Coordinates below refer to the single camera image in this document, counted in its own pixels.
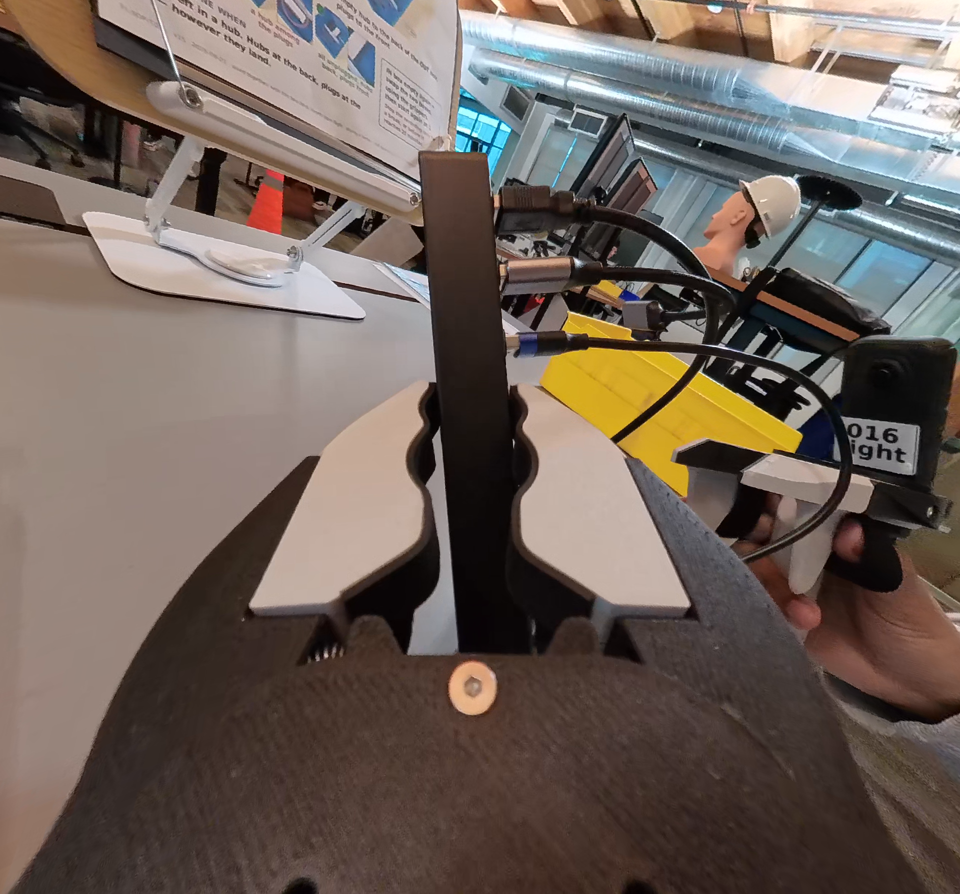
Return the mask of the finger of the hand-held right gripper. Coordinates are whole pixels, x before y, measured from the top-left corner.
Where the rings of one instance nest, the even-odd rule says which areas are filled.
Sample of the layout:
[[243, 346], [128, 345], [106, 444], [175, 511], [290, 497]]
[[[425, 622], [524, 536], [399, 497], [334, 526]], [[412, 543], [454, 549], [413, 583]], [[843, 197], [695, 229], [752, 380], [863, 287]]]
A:
[[745, 536], [757, 524], [769, 495], [782, 507], [793, 499], [815, 513], [834, 493], [838, 468], [791, 453], [772, 453], [702, 439], [672, 453], [687, 469], [686, 503], [718, 536]]

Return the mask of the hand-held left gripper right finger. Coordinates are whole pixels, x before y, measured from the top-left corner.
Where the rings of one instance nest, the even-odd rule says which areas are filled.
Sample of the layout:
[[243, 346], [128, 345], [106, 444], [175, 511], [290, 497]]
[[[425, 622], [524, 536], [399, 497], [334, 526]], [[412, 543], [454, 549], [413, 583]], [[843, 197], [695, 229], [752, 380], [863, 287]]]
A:
[[626, 455], [541, 387], [515, 385], [510, 597], [548, 644], [570, 618], [608, 641], [622, 620], [694, 611]]

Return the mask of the thin black cable small plug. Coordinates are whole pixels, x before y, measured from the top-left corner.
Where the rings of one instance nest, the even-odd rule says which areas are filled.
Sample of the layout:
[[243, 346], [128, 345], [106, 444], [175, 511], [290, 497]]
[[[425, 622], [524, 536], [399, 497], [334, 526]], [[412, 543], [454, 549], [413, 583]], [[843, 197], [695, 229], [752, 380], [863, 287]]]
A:
[[659, 300], [629, 300], [621, 308], [622, 325], [635, 339], [657, 340], [680, 321], [705, 320], [705, 310], [669, 310]]

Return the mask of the black usb hub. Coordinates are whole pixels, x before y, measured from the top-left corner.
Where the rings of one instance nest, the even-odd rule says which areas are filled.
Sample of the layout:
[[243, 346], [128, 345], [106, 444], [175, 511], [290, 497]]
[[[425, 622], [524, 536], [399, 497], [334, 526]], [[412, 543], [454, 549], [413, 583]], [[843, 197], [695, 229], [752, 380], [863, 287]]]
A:
[[514, 427], [488, 164], [418, 159], [459, 650], [519, 655], [530, 631], [507, 584]]

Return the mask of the grey desk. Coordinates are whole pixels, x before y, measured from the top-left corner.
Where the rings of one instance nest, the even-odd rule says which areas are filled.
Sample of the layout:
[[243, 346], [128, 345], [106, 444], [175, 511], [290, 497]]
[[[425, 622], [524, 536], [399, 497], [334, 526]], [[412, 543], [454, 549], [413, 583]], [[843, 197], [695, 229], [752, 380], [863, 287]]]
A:
[[364, 320], [154, 295], [85, 234], [2, 220], [2, 892], [186, 578], [304, 458], [434, 378], [426, 307], [364, 260], [313, 260]]

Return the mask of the person's right hand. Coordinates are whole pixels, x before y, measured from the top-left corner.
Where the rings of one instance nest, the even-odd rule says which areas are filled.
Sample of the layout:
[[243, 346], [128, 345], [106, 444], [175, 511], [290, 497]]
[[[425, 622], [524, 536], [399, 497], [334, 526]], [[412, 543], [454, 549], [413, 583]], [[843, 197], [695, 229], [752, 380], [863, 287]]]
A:
[[958, 714], [959, 635], [909, 559], [849, 516], [833, 540], [835, 565], [899, 571], [891, 592], [824, 576], [812, 599], [794, 592], [771, 557], [748, 564], [823, 671], [930, 722]]

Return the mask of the large yellow storage bin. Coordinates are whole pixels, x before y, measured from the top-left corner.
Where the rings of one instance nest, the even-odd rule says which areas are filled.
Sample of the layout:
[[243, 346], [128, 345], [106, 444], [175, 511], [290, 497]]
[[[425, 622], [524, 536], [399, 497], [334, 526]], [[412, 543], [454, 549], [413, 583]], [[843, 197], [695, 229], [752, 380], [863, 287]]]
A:
[[[664, 394], [686, 367], [669, 353], [592, 349], [552, 358], [540, 384], [612, 437]], [[689, 474], [671, 458], [677, 447], [703, 439], [763, 453], [793, 452], [801, 434], [700, 372], [677, 399], [619, 446], [685, 495]]]

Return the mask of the black disc on pole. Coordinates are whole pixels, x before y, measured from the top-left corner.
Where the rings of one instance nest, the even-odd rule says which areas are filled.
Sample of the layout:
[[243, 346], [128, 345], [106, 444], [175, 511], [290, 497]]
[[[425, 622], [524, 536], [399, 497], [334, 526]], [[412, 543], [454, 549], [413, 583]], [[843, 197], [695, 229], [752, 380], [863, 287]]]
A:
[[798, 216], [797, 225], [776, 249], [766, 270], [782, 272], [792, 268], [833, 282], [839, 279], [866, 243], [821, 215], [855, 211], [862, 204], [862, 198], [858, 191], [845, 183], [822, 176], [803, 175], [797, 181], [806, 208]]

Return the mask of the clear plastic bin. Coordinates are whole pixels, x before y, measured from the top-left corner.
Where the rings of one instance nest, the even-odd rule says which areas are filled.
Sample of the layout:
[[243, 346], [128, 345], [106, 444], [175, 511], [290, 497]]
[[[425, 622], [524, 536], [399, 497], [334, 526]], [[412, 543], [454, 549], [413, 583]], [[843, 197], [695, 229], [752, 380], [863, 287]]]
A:
[[375, 265], [385, 276], [390, 276], [414, 300], [427, 309], [430, 308], [429, 281], [426, 275], [382, 262], [375, 263]]

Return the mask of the white hard hat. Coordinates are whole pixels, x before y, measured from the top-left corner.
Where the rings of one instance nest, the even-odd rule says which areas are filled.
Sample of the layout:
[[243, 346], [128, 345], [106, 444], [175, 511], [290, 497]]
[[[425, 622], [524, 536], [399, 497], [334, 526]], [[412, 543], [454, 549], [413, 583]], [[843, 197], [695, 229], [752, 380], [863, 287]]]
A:
[[739, 189], [752, 210], [750, 224], [745, 228], [748, 249], [758, 247], [763, 238], [781, 234], [802, 205], [800, 188], [793, 178], [765, 176], [752, 181], [740, 180]]

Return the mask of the mannequin head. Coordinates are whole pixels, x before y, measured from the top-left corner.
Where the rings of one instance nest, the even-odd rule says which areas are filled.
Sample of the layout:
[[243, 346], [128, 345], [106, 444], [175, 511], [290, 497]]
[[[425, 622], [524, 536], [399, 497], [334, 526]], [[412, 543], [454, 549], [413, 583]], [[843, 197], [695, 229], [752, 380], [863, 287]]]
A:
[[740, 253], [747, 246], [747, 233], [756, 212], [742, 191], [732, 194], [703, 231], [703, 243], [695, 248], [700, 261], [711, 271], [734, 276]]

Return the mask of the black computer monitor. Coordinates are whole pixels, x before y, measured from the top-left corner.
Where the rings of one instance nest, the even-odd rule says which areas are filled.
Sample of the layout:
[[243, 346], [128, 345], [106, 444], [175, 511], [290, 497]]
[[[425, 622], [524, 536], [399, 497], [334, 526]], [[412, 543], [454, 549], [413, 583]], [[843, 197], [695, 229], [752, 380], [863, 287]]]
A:
[[591, 165], [588, 179], [592, 187], [586, 196], [597, 207], [608, 207], [621, 181], [628, 179], [640, 163], [629, 117], [621, 115], [614, 123], [598, 159]]
[[[637, 216], [644, 205], [658, 190], [646, 164], [640, 158], [635, 160], [617, 185], [611, 189], [605, 202], [606, 209], [626, 212]], [[605, 225], [605, 236], [596, 244], [596, 253], [602, 261], [607, 261], [618, 244], [622, 228]]]

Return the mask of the printed instruction sheet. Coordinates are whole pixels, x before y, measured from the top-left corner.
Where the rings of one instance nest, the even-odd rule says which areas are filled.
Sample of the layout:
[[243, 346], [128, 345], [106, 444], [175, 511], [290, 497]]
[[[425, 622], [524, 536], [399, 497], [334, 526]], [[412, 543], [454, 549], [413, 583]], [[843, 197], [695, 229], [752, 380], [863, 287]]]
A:
[[457, 0], [95, 0], [106, 23], [417, 180], [458, 90]]

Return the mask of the wooden document stand white base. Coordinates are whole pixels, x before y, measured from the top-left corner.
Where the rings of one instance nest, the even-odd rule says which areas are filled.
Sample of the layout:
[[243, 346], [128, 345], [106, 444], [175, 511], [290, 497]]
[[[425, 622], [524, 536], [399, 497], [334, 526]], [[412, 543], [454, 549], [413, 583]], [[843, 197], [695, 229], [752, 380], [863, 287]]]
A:
[[[95, 0], [2, 0], [30, 47], [66, 81], [100, 104], [182, 138], [144, 213], [130, 218], [99, 211], [82, 216], [113, 276], [144, 292], [359, 322], [365, 311], [307, 256], [320, 252], [364, 210], [392, 223], [421, 225], [422, 188], [354, 149], [306, 127], [174, 56], [103, 21]], [[429, 150], [449, 150], [448, 134]], [[304, 241], [283, 252], [175, 228], [177, 192], [206, 148], [218, 148], [294, 180], [344, 197], [346, 203]]]

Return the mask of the silver ventilation duct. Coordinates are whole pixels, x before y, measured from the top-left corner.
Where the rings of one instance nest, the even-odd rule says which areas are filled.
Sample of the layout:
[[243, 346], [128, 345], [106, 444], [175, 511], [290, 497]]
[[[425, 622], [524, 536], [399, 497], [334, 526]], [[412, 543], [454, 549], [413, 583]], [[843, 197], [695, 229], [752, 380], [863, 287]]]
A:
[[469, 71], [770, 159], [958, 196], [958, 99], [485, 12], [462, 12]]
[[864, 196], [852, 213], [860, 227], [871, 215], [880, 239], [958, 260], [958, 152], [893, 143], [894, 131], [873, 124], [867, 133], [838, 132], [482, 48], [474, 50], [469, 71], [478, 80], [625, 114], [644, 137], [670, 142], [676, 154], [685, 144], [697, 156], [684, 164], [695, 170], [719, 166], [707, 153], [727, 152], [742, 171], [782, 169], [838, 180]]

